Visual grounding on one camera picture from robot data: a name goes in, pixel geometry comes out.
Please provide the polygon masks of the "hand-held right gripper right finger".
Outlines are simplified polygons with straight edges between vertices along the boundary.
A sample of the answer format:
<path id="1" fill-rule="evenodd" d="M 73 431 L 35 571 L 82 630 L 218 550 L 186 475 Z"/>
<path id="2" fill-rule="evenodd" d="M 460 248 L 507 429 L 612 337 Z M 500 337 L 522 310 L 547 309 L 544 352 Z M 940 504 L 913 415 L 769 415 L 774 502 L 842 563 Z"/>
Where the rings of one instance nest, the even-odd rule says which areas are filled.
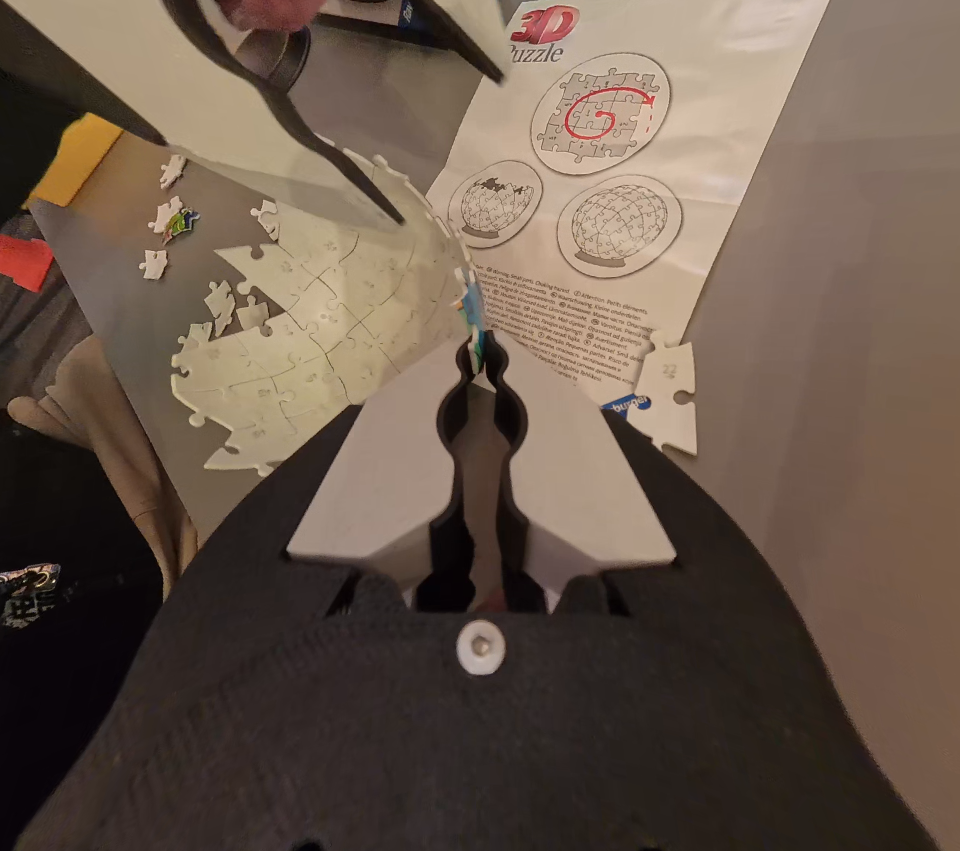
<path id="1" fill-rule="evenodd" d="M 485 345 L 507 442 L 496 535 L 509 609 L 552 609 L 570 581 L 671 564 L 676 549 L 600 407 L 505 331 Z"/>

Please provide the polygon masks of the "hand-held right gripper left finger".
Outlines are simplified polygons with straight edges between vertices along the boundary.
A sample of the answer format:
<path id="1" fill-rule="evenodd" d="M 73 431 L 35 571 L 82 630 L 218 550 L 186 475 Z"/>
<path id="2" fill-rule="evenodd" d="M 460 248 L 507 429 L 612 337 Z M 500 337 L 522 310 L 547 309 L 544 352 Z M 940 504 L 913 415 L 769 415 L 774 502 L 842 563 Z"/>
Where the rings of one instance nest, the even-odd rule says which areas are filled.
<path id="1" fill-rule="evenodd" d="M 419 607 L 469 607 L 474 539 L 451 451 L 467 422 L 471 341 L 450 339 L 364 402 L 289 544 L 414 591 Z"/>

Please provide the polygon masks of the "partly built white puzzle ball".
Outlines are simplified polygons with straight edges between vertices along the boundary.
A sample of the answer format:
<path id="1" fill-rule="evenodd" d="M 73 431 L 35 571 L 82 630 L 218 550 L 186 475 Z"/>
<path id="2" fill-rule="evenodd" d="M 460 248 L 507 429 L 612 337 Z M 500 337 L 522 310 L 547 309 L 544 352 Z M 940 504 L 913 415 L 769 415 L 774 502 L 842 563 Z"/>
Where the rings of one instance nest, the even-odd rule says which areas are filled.
<path id="1" fill-rule="evenodd" d="M 171 358 L 189 424 L 227 431 L 207 471 L 270 475 L 446 342 L 466 343 L 479 369 L 484 305 L 460 233 L 385 158 L 346 154 L 406 224 L 352 228 L 263 199 L 248 213 L 268 240 L 215 250 L 239 280 L 210 283 L 212 319 L 192 324 Z"/>

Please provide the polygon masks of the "single white puzzle piece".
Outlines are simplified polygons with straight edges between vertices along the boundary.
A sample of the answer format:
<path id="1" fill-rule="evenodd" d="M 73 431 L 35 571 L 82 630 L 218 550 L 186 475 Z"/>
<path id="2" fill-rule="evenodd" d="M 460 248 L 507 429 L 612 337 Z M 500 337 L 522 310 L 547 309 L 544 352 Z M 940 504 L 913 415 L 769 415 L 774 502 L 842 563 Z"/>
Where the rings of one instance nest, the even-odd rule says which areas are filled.
<path id="1" fill-rule="evenodd" d="M 690 343 L 669 345 L 660 329 L 651 331 L 651 349 L 643 357 L 636 386 L 649 400 L 635 427 L 657 449 L 671 447 L 692 458 L 698 455 L 695 361 Z"/>

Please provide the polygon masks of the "group of loose puzzle pieces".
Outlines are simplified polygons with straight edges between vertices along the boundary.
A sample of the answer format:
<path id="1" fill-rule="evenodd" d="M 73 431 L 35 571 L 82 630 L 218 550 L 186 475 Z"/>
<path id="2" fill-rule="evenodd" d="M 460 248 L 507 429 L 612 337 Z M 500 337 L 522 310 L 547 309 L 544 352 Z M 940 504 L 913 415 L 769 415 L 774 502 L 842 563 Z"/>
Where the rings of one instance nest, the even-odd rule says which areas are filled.
<path id="1" fill-rule="evenodd" d="M 169 192 L 184 175 L 186 156 L 177 152 L 160 166 L 159 187 Z M 158 249 L 146 249 L 138 268 L 145 280 L 160 281 L 169 266 L 169 245 L 194 232 L 201 215 L 187 205 L 178 194 L 159 204 L 153 220 L 148 222 L 150 233 L 160 239 Z M 236 294 L 228 281 L 212 281 L 204 305 L 212 319 L 211 329 L 204 332 L 205 339 L 220 338 L 234 321 L 242 330 L 257 329 L 267 335 L 266 322 L 270 317 L 269 305 L 259 302 L 255 295 L 247 294 L 245 304 L 237 305 Z"/>

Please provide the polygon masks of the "yellow plastic bin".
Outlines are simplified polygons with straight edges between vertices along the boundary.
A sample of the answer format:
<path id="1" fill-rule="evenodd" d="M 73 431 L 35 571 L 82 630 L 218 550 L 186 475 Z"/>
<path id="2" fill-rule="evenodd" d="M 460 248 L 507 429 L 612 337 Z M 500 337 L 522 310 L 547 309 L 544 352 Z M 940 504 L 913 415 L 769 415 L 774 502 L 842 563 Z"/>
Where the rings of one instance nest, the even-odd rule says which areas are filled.
<path id="1" fill-rule="evenodd" d="M 35 199 L 68 207 L 122 133 L 122 128 L 93 113 L 73 121 L 61 135 L 54 160 L 22 207 Z"/>

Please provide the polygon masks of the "silver round stand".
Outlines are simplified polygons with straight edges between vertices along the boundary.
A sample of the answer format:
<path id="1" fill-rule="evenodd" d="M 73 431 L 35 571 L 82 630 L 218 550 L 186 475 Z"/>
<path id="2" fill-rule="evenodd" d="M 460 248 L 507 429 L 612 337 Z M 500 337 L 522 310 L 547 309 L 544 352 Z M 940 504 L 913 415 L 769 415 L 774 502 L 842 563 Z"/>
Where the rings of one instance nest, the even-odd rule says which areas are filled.
<path id="1" fill-rule="evenodd" d="M 293 32 L 250 30 L 234 51 L 234 57 L 248 71 L 289 93 L 306 66 L 311 48 L 307 27 Z"/>

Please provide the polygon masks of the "red bag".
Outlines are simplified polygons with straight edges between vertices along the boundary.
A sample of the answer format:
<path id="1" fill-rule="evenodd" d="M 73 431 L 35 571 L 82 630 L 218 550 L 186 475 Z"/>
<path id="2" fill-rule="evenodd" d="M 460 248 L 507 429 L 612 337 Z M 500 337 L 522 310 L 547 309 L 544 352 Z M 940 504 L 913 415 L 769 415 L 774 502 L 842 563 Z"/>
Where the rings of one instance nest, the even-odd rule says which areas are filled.
<path id="1" fill-rule="evenodd" d="M 19 288 L 40 293 L 54 261 L 54 254 L 41 238 L 1 235 L 1 274 Z"/>

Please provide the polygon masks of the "person's beige trousers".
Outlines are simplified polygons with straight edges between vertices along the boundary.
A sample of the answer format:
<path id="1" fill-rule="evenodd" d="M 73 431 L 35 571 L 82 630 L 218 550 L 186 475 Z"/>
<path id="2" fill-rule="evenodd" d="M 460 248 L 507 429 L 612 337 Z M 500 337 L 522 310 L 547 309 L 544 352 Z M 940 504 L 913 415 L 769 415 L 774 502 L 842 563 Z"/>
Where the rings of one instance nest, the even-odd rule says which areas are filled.
<path id="1" fill-rule="evenodd" d="M 15 397 L 6 410 L 15 423 L 95 455 L 150 547 L 167 600 L 198 554 L 198 531 L 100 339 L 91 334 L 66 353 L 41 399 Z"/>

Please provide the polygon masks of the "folded paper instruction sheet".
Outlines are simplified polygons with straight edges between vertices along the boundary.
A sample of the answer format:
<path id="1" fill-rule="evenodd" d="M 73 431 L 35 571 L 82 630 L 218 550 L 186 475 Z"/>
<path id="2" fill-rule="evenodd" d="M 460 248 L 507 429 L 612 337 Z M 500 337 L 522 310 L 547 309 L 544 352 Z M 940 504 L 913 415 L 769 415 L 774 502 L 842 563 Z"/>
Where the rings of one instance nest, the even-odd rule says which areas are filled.
<path id="1" fill-rule="evenodd" d="M 530 0 L 427 197 L 487 326 L 598 405 L 683 339 L 830 0 Z"/>

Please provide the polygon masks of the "person's black jacket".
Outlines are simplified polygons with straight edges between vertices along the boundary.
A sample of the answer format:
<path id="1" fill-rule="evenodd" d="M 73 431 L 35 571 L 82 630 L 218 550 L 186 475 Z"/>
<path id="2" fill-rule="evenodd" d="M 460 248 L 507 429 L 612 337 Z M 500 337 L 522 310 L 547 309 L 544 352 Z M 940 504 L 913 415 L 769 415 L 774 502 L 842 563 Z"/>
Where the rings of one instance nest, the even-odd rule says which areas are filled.
<path id="1" fill-rule="evenodd" d="M 1 847 L 110 710 L 162 572 L 92 451 L 1 428 Z"/>

